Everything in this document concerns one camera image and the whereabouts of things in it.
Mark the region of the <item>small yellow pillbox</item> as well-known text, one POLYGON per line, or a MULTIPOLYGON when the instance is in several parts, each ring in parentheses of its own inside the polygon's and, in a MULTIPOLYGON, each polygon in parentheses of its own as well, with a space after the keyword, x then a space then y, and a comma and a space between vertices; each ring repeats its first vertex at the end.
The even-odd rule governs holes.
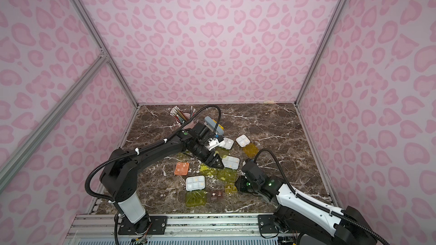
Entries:
POLYGON ((224 187, 226 194, 235 194, 238 192, 236 186, 233 183, 227 183, 224 187))

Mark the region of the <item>small dark red pillbox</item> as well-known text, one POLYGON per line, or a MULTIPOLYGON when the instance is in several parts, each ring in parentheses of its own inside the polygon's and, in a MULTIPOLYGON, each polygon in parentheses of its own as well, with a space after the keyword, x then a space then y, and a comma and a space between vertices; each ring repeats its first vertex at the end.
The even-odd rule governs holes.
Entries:
POLYGON ((223 191, 213 191, 211 192, 211 201, 219 201, 222 200, 224 197, 224 192, 223 191))

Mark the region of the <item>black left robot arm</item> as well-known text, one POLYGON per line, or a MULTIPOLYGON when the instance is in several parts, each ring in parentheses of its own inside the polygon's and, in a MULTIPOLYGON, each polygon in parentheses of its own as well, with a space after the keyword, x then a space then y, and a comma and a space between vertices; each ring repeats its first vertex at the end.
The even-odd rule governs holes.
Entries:
POLYGON ((219 154, 208 149, 204 142, 209 134, 209 131, 186 129, 179 131, 171 139, 132 153, 125 153, 122 149, 115 150, 99 178, 110 194, 110 201, 130 223, 147 223, 147 211, 137 195, 138 174, 151 164, 186 150, 206 166, 223 169, 224 164, 219 154))

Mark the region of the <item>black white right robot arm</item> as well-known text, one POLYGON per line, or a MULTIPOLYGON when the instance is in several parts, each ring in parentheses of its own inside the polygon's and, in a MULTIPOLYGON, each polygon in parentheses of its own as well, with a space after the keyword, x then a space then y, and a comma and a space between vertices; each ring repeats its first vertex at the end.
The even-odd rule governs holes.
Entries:
POLYGON ((272 215, 260 215, 261 235, 295 233, 299 245, 375 245, 385 240, 375 233, 356 209, 341 209, 320 202, 289 185, 284 178, 268 176, 250 161, 235 186, 239 192, 260 196, 278 205, 272 215))

